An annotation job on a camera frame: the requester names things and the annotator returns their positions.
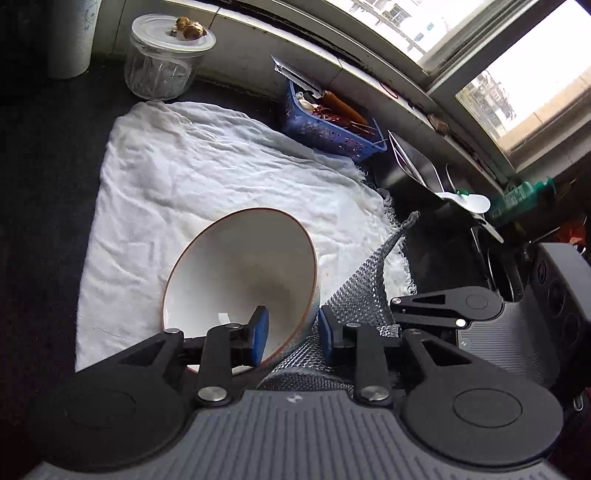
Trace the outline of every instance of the gray mesh cloth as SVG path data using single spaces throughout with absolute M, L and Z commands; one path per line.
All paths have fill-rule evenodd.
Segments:
M 404 231 L 418 219 L 418 212 L 408 219 L 379 247 L 326 302 L 339 323 L 369 323 L 380 335 L 397 337 L 400 327 L 394 322 L 384 288 L 384 260 Z M 353 369 L 328 366 L 320 347 L 316 324 L 302 345 L 285 358 L 258 386 L 259 390 L 347 390 L 353 394 Z M 391 373 L 395 384 L 398 375 Z

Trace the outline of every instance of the jar lid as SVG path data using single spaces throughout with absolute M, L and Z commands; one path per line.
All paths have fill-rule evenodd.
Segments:
M 215 35 L 205 28 L 207 35 L 197 40 L 185 40 L 182 35 L 170 33 L 177 28 L 176 17 L 149 14 L 138 17 L 131 25 L 131 33 L 140 42 L 154 48 L 178 53 L 195 53 L 209 50 L 216 44 Z

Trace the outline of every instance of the white towel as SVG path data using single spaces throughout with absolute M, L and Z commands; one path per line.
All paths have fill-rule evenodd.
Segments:
M 168 275 L 189 242 L 236 210 L 268 206 L 314 242 L 322 301 L 387 239 L 382 198 L 352 160 L 330 157 L 240 112 L 147 102 L 116 120 L 106 147 L 78 302 L 76 369 L 161 329 Z M 400 249 L 389 296 L 413 284 Z

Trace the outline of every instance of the paper towel roll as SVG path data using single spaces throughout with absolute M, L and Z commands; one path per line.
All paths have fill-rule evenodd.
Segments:
M 100 0 L 53 0 L 49 25 L 48 75 L 68 79 L 90 64 Z

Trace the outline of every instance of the blue plastic basket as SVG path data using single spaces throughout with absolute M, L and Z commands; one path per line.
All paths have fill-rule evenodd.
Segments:
M 356 163 L 388 149 L 384 136 L 373 118 L 371 123 L 376 129 L 377 136 L 376 141 L 371 143 L 359 135 L 306 112 L 296 99 L 293 82 L 290 81 L 289 84 L 285 99 L 286 119 L 281 130 L 288 137 L 311 148 L 349 157 Z

